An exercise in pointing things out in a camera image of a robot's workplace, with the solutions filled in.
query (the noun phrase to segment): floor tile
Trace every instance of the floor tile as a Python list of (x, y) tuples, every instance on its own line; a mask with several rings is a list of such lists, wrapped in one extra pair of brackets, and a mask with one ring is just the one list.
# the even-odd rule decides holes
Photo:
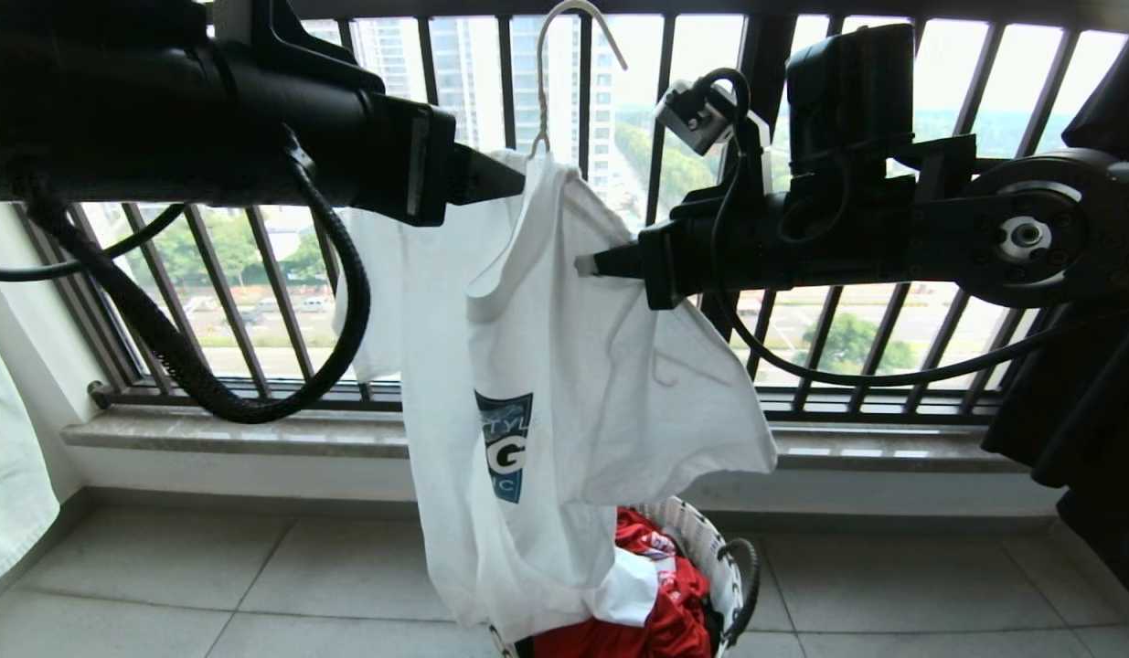
[(38, 590), (234, 609), (288, 519), (102, 508), (21, 580)]
[(497, 658), (483, 626), (237, 613), (209, 658)]
[(991, 632), (1064, 623), (991, 538), (765, 537), (798, 632)]
[(730, 658), (804, 658), (793, 633), (743, 633)]
[(202, 658), (229, 616), (16, 590), (0, 599), (0, 658)]
[(1073, 629), (1095, 658), (1129, 658), (1129, 628)]
[(248, 613), (450, 621), (417, 524), (300, 519), (243, 599)]
[(1003, 549), (1070, 626), (1120, 624), (1120, 613), (1044, 537), (1003, 537)]
[(767, 551), (763, 549), (763, 541), (756, 535), (741, 535), (745, 541), (751, 541), (755, 549), (760, 551), (760, 603), (755, 607), (755, 615), (752, 615), (752, 623), (747, 624), (750, 632), (790, 632), (790, 617), (787, 616), (787, 606), (780, 594), (780, 586), (776, 582), (771, 572), (771, 562)]
[(807, 658), (1092, 658), (1069, 630), (1053, 632), (800, 633)]

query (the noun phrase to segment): printed logo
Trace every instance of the printed logo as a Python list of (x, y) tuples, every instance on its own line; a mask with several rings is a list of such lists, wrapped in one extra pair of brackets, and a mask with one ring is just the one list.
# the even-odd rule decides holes
[(475, 392), (475, 401), (483, 421), (483, 444), (495, 497), (518, 503), (531, 425), (531, 393), (511, 400), (492, 400)]

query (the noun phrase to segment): marble sill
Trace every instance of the marble sill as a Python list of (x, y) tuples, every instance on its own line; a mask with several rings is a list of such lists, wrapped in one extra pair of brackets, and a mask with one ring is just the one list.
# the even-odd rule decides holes
[[(982, 428), (773, 424), (780, 470), (1024, 473), (983, 453)], [(409, 458), (400, 413), (304, 412), (238, 425), (193, 409), (120, 406), (62, 430), (64, 442), (100, 449), (300, 457)]]

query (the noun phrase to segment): laundry basket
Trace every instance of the laundry basket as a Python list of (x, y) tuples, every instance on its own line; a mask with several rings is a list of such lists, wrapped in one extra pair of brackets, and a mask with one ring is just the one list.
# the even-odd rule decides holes
[[(690, 562), (702, 571), (702, 576), (706, 576), (710, 584), (710, 604), (714, 605), (715, 612), (723, 614), (724, 623), (727, 624), (727, 630), (723, 632), (721, 644), (715, 651), (715, 658), (727, 658), (730, 647), (735, 646), (735, 641), (751, 623), (752, 613), (755, 612), (755, 604), (760, 597), (760, 562), (755, 546), (742, 538), (724, 541), (723, 535), (701, 511), (677, 497), (669, 497), (660, 502), (633, 505), (631, 508), (647, 516), (657, 527), (673, 533), (679, 545), (685, 551), (685, 558), (689, 558)], [(749, 565), (751, 582), (747, 584), (745, 591), (738, 564), (732, 555), (733, 551), (745, 554), (751, 562)], [(502, 641), (495, 626), (490, 628), (490, 633), (502, 658), (519, 658), (515, 646)]]

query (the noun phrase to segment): hanger hook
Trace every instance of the hanger hook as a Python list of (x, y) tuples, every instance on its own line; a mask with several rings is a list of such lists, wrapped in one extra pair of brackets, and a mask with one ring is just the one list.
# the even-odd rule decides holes
[(560, 5), (555, 5), (552, 11), (548, 12), (548, 16), (544, 17), (544, 24), (540, 26), (540, 38), (535, 41), (535, 86), (537, 86), (540, 93), (540, 132), (535, 134), (534, 141), (531, 142), (531, 153), (527, 155), (530, 159), (535, 157), (535, 147), (540, 144), (540, 141), (544, 142), (545, 152), (552, 150), (551, 141), (548, 139), (548, 96), (544, 94), (544, 37), (548, 36), (548, 26), (551, 25), (552, 18), (560, 16), (561, 12), (567, 12), (569, 9), (579, 9), (581, 12), (596, 18), (601, 30), (605, 33), (605, 38), (609, 41), (613, 54), (618, 55), (618, 63), (622, 64), (622, 70), (630, 68), (625, 63), (625, 55), (622, 55), (622, 50), (618, 49), (618, 41), (614, 41), (613, 33), (609, 30), (609, 24), (605, 23), (604, 14), (601, 12), (601, 9), (597, 9), (596, 5), (588, 2), (588, 0), (563, 0)]

